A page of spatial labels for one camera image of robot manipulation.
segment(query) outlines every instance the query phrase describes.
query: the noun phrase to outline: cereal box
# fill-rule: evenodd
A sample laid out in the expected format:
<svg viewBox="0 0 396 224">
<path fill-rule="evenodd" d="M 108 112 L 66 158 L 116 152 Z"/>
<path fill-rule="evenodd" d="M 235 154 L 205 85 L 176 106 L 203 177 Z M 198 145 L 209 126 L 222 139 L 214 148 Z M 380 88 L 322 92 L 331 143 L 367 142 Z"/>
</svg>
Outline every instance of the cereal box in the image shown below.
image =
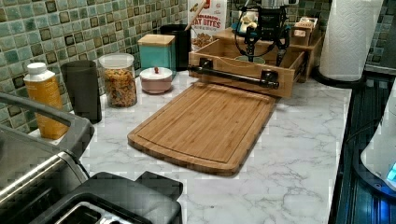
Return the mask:
<svg viewBox="0 0 396 224">
<path fill-rule="evenodd" d="M 202 0 L 189 0 L 188 23 L 194 17 Z M 192 50 L 196 51 L 213 41 L 213 35 L 225 30 L 227 0 L 206 0 L 200 15 L 191 27 Z"/>
</svg>

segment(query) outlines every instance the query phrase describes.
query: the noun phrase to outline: paper towel holder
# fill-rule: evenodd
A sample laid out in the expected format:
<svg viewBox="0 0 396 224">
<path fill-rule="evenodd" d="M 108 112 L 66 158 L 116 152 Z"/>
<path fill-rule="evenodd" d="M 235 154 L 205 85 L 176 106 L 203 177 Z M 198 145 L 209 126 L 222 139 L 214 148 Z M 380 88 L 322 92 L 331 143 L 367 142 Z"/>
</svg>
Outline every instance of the paper towel holder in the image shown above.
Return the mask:
<svg viewBox="0 0 396 224">
<path fill-rule="evenodd" d="M 355 81 L 344 81 L 344 80 L 336 80 L 329 77 L 323 76 L 319 71 L 319 66 L 316 66 L 312 70 L 312 76 L 315 81 L 335 88 L 340 89 L 360 89 L 364 87 L 366 84 L 367 77 L 364 73 L 361 75 L 361 78 Z"/>
</svg>

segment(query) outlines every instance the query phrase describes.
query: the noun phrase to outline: teal canister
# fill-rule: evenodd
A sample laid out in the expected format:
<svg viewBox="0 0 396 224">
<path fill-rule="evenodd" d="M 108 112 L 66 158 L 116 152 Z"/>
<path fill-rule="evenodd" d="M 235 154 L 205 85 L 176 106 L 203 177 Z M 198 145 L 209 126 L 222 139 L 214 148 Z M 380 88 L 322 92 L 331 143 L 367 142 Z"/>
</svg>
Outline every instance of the teal canister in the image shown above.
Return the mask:
<svg viewBox="0 0 396 224">
<path fill-rule="evenodd" d="M 176 75 L 176 47 L 174 35 L 145 35 L 137 41 L 142 70 L 165 67 Z"/>
</svg>

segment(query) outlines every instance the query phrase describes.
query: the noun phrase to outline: white bottle cap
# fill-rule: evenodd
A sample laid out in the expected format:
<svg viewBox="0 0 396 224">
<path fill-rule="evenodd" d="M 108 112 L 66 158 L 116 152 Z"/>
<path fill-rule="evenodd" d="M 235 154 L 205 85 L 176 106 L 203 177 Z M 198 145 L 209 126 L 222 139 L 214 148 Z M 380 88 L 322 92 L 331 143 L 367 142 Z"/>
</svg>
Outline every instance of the white bottle cap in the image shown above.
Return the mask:
<svg viewBox="0 0 396 224">
<path fill-rule="evenodd" d="M 31 63 L 27 65 L 27 71 L 30 75 L 40 75 L 47 71 L 45 63 Z"/>
</svg>

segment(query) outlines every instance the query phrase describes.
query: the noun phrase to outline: black metal handle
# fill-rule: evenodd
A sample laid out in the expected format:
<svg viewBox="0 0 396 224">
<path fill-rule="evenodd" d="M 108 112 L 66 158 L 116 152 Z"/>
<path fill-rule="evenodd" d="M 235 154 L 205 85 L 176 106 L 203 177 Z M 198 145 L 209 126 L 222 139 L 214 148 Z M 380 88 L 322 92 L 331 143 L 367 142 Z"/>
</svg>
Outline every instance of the black metal handle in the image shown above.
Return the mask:
<svg viewBox="0 0 396 224">
<path fill-rule="evenodd" d="M 0 102 L 34 111 L 70 127 L 58 147 L 60 150 L 73 153 L 73 156 L 77 158 L 81 157 L 92 139 L 94 128 L 88 119 L 63 112 L 55 107 L 28 98 L 3 92 L 0 92 Z"/>
<path fill-rule="evenodd" d="M 243 77 L 243 76 L 233 74 L 233 73 L 221 72 L 218 70 L 211 69 L 210 66 L 211 66 L 210 61 L 204 61 L 202 66 L 195 66 L 195 65 L 189 64 L 187 69 L 189 71 L 196 72 L 199 74 L 205 74 L 205 75 L 210 75 L 210 76 L 214 76 L 214 77 L 228 78 L 228 79 L 235 80 L 235 81 L 258 85 L 258 86 L 261 86 L 264 88 L 270 88 L 270 89 L 274 89 L 274 90 L 277 90 L 279 88 L 279 82 L 277 82 L 278 74 L 275 71 L 263 70 L 262 77 L 260 79 L 258 79 L 255 77 Z"/>
</svg>

